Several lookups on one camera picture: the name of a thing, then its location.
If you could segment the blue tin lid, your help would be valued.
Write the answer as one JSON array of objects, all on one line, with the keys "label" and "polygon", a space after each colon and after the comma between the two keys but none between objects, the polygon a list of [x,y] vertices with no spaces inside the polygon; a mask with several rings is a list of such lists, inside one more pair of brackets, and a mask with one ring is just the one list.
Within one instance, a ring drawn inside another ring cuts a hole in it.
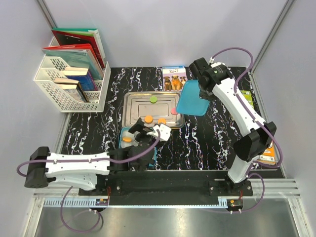
[{"label": "blue tin lid", "polygon": [[189,80],[184,84],[176,112],[190,116],[204,116],[209,107],[209,101],[200,98],[200,88],[197,80]]}]

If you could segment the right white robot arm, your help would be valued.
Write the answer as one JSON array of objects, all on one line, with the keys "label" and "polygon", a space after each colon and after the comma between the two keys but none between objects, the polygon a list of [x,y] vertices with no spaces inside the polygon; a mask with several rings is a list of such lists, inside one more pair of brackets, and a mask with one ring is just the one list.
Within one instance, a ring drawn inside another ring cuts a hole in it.
[{"label": "right white robot arm", "polygon": [[200,96],[219,99],[240,130],[241,138],[233,145],[236,157],[228,171],[229,180],[224,183],[225,192],[235,196],[241,191],[241,182],[247,178],[251,164],[271,144],[277,127],[274,122],[267,123],[250,106],[225,64],[208,64],[204,58],[199,58],[189,69],[198,80]]}]

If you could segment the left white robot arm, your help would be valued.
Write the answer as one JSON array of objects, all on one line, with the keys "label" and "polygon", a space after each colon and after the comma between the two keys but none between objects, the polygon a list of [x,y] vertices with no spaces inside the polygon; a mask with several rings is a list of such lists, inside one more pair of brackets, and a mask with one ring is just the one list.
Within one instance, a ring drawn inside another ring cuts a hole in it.
[{"label": "left white robot arm", "polygon": [[18,165],[17,173],[25,178],[26,188],[46,188],[53,183],[100,196],[107,188],[106,182],[98,179],[100,176],[147,170],[155,163],[157,144],[169,137],[169,127],[155,124],[149,128],[139,119],[127,132],[131,141],[124,141],[118,149],[91,155],[65,155],[52,153],[49,147],[38,147],[28,161]]}]

